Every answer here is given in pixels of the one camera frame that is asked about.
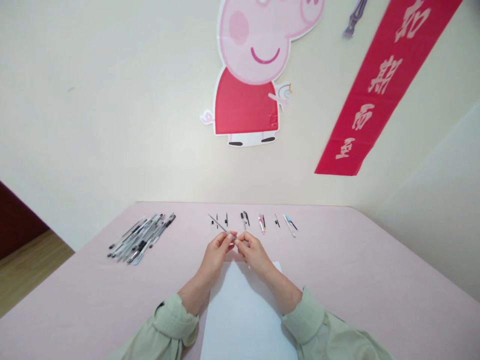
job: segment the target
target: chinese characters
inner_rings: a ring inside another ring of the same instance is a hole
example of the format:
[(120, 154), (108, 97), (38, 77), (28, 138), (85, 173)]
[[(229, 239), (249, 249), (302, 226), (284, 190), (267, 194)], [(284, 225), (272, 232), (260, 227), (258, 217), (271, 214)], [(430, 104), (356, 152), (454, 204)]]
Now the chinese characters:
[(362, 105), (362, 107), (360, 108), (360, 111), (355, 114), (355, 121), (353, 122), (353, 125), (351, 126), (351, 128), (355, 129), (355, 131), (362, 130), (365, 123), (373, 115), (373, 112), (371, 112), (369, 110), (373, 109), (374, 107), (375, 107), (375, 105), (373, 105), (373, 104)]
[(349, 156), (347, 153), (352, 150), (352, 142), (354, 142), (355, 139), (353, 137), (349, 137), (345, 139), (345, 144), (340, 148), (340, 154), (335, 156), (335, 159), (341, 159), (341, 158), (348, 158)]
[(404, 37), (405, 34), (407, 39), (413, 38), (418, 29), (420, 29), (423, 23), (429, 18), (430, 12), (432, 11), (430, 7), (424, 12), (419, 11), (423, 4), (423, 0), (416, 0), (415, 4), (406, 9), (405, 15), (403, 16), (403, 24), (395, 33), (395, 42)]
[(398, 67), (402, 63), (403, 59), (394, 60), (394, 56), (390, 56), (389, 60), (385, 60), (380, 65), (380, 72), (378, 76), (371, 80), (370, 86), (368, 87), (368, 92), (370, 93), (373, 88), (377, 94), (384, 94), (387, 86), (390, 83), (390, 80), (394, 76)]

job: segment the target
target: light green sleeve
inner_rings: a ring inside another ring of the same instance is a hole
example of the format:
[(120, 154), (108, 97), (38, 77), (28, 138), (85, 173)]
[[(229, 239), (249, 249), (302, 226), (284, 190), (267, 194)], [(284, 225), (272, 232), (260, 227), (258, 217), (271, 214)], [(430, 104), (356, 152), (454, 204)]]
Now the light green sleeve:
[(198, 323), (180, 296), (172, 295), (108, 360), (180, 360), (182, 349), (197, 338)]
[(366, 331), (356, 330), (325, 311), (306, 287), (295, 310), (281, 321), (296, 339), (299, 360), (393, 360)]

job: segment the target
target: red banner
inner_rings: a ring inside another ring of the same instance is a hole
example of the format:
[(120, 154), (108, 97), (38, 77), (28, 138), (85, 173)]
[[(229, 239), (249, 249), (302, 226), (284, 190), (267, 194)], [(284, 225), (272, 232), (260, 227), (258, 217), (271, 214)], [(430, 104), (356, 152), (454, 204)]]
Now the red banner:
[(315, 174), (355, 176), (462, 0), (391, 0)]

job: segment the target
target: pink tablecloth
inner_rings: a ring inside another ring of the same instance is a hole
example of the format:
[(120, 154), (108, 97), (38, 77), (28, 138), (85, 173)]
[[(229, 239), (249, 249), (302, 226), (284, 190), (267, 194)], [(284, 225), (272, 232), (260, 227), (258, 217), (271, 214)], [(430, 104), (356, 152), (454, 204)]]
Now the pink tablecloth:
[[(243, 210), (248, 230), (284, 274), (308, 286), (327, 310), (369, 331), (397, 360), (480, 359), (480, 303), (352, 208), (162, 202), (125, 210), (6, 314), (0, 359), (104, 359), (196, 272), (219, 232), (207, 213), (223, 222), (228, 212), (228, 228), (242, 231)], [(177, 217), (140, 265), (106, 257), (111, 243), (155, 212)], [(282, 214), (298, 227), (297, 238)], [(200, 357), (206, 316), (204, 310), (186, 359)]]

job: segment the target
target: wooden door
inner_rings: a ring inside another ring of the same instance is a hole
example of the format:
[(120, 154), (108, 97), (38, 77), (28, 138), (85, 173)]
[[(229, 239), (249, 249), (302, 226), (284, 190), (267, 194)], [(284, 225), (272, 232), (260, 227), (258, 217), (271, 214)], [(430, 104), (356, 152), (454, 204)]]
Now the wooden door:
[(0, 182), (0, 259), (48, 229), (32, 210)]

